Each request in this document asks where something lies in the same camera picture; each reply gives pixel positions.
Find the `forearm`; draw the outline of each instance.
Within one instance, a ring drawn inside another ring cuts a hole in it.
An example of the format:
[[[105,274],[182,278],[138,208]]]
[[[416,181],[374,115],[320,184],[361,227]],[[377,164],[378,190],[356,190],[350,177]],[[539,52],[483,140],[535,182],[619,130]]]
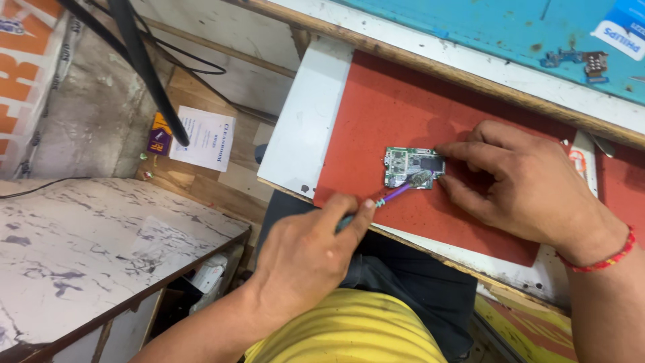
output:
[[[606,240],[604,251],[595,253],[593,262],[619,251],[626,241],[624,234],[625,238],[620,233]],[[593,259],[589,249],[580,251],[580,255]],[[586,260],[579,265],[591,263]],[[635,246],[619,263],[608,268],[590,273],[569,270],[567,274],[578,360],[636,362],[645,357],[645,252]]]
[[[176,323],[147,344],[131,363],[237,362],[246,349],[279,327],[262,317],[249,282]]]

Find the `green circuit board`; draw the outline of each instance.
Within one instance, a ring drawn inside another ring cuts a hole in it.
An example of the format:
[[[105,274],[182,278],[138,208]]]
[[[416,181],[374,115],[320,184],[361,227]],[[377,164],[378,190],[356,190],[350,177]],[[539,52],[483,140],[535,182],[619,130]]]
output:
[[[400,187],[416,172],[430,170],[432,178],[417,189],[432,189],[432,181],[446,174],[446,158],[432,149],[388,147],[385,151],[384,184],[389,188]]]

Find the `purple brush handle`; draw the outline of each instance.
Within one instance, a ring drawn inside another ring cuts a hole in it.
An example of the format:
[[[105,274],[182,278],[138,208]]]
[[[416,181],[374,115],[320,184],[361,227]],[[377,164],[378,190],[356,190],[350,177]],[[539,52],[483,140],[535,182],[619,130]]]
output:
[[[395,190],[392,194],[388,194],[383,198],[384,202],[390,201],[392,198],[396,197],[397,195],[401,194],[404,191],[407,191],[410,188],[410,184],[403,185],[402,187],[398,188]]]

